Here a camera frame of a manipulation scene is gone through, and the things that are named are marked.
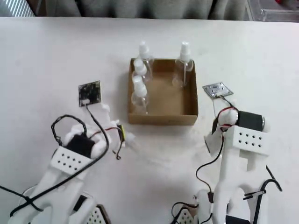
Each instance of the circuit board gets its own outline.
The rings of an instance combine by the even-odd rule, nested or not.
[[[101,85],[100,81],[87,83],[79,86],[79,106],[100,103],[101,98]]]

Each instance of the open cardboard box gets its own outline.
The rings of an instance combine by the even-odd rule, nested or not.
[[[143,125],[194,125],[198,117],[198,100],[195,67],[191,71],[188,85],[179,89],[172,85],[174,59],[155,59],[153,80],[146,83],[149,105],[148,114],[134,113],[131,96],[134,91],[132,73],[134,59],[131,59],[128,83],[128,121]]]

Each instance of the transparent plastic container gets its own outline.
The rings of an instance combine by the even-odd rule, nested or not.
[[[150,49],[146,45],[144,41],[139,44],[139,56],[138,56],[143,63],[145,64],[147,70],[153,74],[153,64],[154,64],[154,57],[150,54]]]
[[[187,86],[190,82],[190,75],[193,67],[193,60],[183,62],[178,58],[175,62],[174,76],[172,80],[173,86],[178,88]]]
[[[139,97],[133,92],[131,102],[134,105],[134,113],[148,114],[149,98],[147,95],[145,97]]]
[[[132,79],[134,77],[140,76],[143,79],[144,83],[153,79],[152,73],[146,68],[145,64],[140,58],[135,59],[134,61],[135,71],[132,74]]]
[[[172,85],[178,88],[187,86],[193,67],[194,62],[191,59],[189,43],[182,42],[180,57],[175,61]]]
[[[149,98],[141,76],[133,77],[133,84],[134,92],[132,93],[131,102],[134,105],[134,113],[148,114]]]

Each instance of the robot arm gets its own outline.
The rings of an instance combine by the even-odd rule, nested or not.
[[[93,158],[101,155],[106,147],[106,141],[100,134],[95,135],[93,140],[90,140],[84,137],[82,132],[83,130],[79,126],[74,126],[71,132],[66,135],[63,146],[55,151],[45,175],[35,187],[30,198],[71,176],[90,163]],[[87,136],[94,132],[90,127]],[[80,209],[73,214],[73,208],[82,194],[84,180],[89,171],[90,168],[86,169],[71,181],[34,201],[34,204],[40,209],[52,207],[52,224],[81,224],[95,208],[95,201],[88,198]],[[12,216],[8,223],[28,224],[39,213],[31,205],[28,205]]]
[[[269,126],[265,127],[265,120],[261,115],[240,112],[233,108],[219,113],[212,132],[205,137],[205,142],[209,152],[215,154],[221,145],[221,135],[223,134],[225,137],[220,178],[213,193],[201,190],[197,195],[199,223],[267,223],[268,200],[266,195],[263,196],[262,201],[261,196],[254,197],[254,194],[248,200],[250,222],[229,216],[228,204],[238,188],[243,189],[245,194],[261,193],[260,189],[266,181],[266,175],[260,174],[265,171],[269,156],[269,134],[263,130],[268,129]],[[241,158],[247,159],[246,170],[241,170],[239,167]]]

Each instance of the perforated white plate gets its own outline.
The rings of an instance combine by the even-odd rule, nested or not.
[[[83,224],[107,224],[103,218],[101,210],[96,207]]]
[[[55,152],[50,164],[51,166],[72,175],[91,161],[91,159],[75,153],[67,148],[59,147]],[[83,180],[86,174],[87,170],[79,174],[77,178]]]
[[[178,217],[178,223],[179,224],[193,224],[193,217],[191,216],[188,209],[183,209],[181,211],[181,214]]]
[[[235,147],[259,154],[269,154],[268,133],[233,126],[226,133],[226,147]]]

